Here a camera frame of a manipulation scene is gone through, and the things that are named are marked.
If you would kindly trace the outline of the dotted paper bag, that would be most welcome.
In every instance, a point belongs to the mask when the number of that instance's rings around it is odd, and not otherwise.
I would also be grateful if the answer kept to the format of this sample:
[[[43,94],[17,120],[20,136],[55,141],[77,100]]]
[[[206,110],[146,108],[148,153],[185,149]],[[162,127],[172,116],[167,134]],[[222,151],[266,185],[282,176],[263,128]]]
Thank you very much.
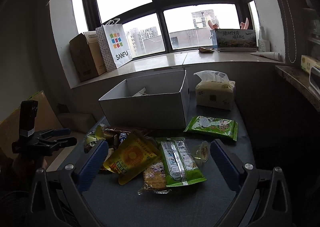
[[[116,64],[113,60],[113,56],[110,50],[110,47],[108,45],[108,41],[106,38],[106,33],[104,30],[104,26],[101,25],[100,27],[97,27],[95,29],[96,34],[97,34],[97,38],[98,38],[98,43],[99,43],[99,47],[100,47],[100,51],[101,51],[101,55],[104,61],[104,65],[106,67],[107,72],[116,70]]]

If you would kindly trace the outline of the brown cardboard box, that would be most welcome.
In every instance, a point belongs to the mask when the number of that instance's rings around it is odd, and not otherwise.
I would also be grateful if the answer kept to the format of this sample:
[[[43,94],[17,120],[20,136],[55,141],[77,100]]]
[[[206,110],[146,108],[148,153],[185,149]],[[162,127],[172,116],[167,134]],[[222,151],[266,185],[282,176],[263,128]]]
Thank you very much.
[[[69,48],[81,82],[107,72],[96,31],[78,34],[69,42]]]

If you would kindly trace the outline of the white framed mirror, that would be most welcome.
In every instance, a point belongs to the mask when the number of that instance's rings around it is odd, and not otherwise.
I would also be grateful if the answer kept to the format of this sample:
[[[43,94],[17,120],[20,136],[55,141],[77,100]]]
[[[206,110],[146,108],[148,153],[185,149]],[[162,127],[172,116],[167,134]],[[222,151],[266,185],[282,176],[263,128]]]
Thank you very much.
[[[320,70],[316,66],[310,68],[309,83],[315,92],[320,95]]]

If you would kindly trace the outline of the small beige tissue box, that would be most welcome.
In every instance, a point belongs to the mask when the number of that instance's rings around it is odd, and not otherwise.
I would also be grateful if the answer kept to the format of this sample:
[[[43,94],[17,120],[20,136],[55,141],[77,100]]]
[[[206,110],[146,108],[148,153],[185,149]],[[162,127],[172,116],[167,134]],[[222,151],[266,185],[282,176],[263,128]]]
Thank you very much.
[[[301,56],[301,62],[300,62],[300,67],[303,71],[307,72],[310,74],[311,68],[315,66],[316,68],[320,68],[320,61],[308,56],[308,55],[302,55]]]

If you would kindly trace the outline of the white tube on sill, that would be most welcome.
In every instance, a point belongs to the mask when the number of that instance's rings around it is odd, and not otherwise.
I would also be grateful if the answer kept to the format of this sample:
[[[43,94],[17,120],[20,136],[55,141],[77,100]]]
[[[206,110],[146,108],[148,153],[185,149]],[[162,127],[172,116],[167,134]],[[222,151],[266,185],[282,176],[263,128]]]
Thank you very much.
[[[251,55],[272,59],[274,61],[282,61],[281,54],[279,52],[252,52]]]

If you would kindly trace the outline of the yellow cracker packet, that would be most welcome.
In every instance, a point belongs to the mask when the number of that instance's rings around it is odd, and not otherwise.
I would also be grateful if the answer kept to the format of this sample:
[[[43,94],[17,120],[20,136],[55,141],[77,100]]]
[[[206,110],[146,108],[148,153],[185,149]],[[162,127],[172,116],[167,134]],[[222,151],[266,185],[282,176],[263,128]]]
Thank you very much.
[[[143,172],[143,178],[144,185],[138,191],[139,195],[147,192],[155,194],[168,194],[170,192],[170,189],[167,187],[164,165],[161,160],[157,160],[146,168]]]

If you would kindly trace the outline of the small wrapper on sill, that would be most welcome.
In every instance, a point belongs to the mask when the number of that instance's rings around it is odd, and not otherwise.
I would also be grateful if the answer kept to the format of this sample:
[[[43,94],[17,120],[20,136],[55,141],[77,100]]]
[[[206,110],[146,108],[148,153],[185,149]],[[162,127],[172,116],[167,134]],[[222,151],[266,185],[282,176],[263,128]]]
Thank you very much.
[[[199,47],[199,52],[201,52],[201,53],[210,53],[210,52],[214,52],[214,51],[215,51],[214,48]]]

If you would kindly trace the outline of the yellow orange snack pouch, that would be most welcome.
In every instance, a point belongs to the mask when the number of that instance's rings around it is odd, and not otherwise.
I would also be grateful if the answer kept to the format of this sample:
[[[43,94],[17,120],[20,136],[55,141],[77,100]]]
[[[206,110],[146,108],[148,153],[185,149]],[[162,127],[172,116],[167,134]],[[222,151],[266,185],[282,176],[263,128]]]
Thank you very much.
[[[119,176],[118,183],[125,185],[160,157],[154,141],[139,131],[132,131],[103,163],[103,167]]]

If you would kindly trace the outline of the soft tissue pack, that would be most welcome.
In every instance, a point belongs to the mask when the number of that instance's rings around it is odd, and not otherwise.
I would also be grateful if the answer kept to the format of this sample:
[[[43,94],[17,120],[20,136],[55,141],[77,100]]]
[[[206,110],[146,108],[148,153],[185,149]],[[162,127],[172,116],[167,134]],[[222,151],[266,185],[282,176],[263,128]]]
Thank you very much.
[[[195,87],[196,103],[200,106],[231,110],[235,99],[235,81],[220,71],[203,70],[194,73],[200,78]]]

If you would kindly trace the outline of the green wet wipes pack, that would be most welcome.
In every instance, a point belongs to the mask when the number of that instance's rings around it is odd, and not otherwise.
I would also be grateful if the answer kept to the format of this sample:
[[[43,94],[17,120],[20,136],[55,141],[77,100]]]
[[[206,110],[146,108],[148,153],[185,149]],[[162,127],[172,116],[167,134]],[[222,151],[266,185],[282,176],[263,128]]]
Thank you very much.
[[[184,132],[203,133],[205,135],[215,135],[228,140],[237,141],[238,123],[235,120],[213,118],[208,116],[194,116]]]

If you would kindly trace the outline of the printed tissue box on sill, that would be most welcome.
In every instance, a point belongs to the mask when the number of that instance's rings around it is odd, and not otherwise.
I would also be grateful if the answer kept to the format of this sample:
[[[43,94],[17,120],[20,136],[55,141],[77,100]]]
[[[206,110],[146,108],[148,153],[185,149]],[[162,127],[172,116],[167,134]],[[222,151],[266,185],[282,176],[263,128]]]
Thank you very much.
[[[210,32],[213,48],[217,51],[257,51],[254,30],[214,29]]]

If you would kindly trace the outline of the small jelly cup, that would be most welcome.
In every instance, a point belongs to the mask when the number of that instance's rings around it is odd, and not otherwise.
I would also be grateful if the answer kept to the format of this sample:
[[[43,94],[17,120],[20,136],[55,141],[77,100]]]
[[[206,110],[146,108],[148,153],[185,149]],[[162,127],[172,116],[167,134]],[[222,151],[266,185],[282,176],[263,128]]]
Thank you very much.
[[[191,154],[194,159],[199,160],[202,163],[205,163],[209,159],[209,149],[209,143],[207,141],[203,141],[200,145],[197,145],[193,148]]]

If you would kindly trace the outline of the white bottle on sill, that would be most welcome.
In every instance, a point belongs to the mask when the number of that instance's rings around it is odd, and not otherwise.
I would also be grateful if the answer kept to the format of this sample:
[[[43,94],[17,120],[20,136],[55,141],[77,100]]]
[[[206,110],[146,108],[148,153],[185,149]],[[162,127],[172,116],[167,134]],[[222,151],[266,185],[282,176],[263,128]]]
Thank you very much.
[[[258,38],[258,48],[260,52],[269,52],[270,51],[270,42],[265,38],[264,27],[261,26],[259,30]]]

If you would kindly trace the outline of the white SANFU paper bag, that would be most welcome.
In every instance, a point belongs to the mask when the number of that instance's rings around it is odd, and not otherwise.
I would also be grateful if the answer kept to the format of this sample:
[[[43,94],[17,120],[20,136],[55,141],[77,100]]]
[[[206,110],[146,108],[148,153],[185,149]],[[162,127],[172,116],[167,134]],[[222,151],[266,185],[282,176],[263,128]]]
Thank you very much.
[[[117,69],[132,60],[132,53],[128,45],[120,18],[109,20],[104,26],[108,45]]]

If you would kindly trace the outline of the dark brown snack bag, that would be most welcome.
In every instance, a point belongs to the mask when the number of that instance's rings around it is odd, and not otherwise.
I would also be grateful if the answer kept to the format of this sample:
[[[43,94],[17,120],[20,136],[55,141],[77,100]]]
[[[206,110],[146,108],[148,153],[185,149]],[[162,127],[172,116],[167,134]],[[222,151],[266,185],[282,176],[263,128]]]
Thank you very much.
[[[147,135],[148,133],[147,129],[142,128],[116,127],[99,124],[86,135],[84,152],[88,153],[99,140],[105,140],[108,143],[108,147],[115,150],[133,131],[138,131],[143,135]]]

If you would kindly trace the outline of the white cardboard storage box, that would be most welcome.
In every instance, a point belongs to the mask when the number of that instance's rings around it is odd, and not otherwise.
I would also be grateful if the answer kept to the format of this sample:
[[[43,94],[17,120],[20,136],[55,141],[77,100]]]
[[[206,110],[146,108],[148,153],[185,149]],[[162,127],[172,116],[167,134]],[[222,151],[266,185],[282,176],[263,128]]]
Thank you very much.
[[[185,70],[128,78],[101,98],[110,126],[179,131],[187,124],[190,90]]]

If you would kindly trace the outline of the long green snack pack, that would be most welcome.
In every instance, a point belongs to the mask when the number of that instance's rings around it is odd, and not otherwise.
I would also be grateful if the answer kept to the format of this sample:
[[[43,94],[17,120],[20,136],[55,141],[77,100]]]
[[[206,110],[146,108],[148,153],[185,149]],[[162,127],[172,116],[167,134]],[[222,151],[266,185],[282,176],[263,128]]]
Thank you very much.
[[[167,187],[189,186],[207,179],[197,166],[184,137],[156,138]]]

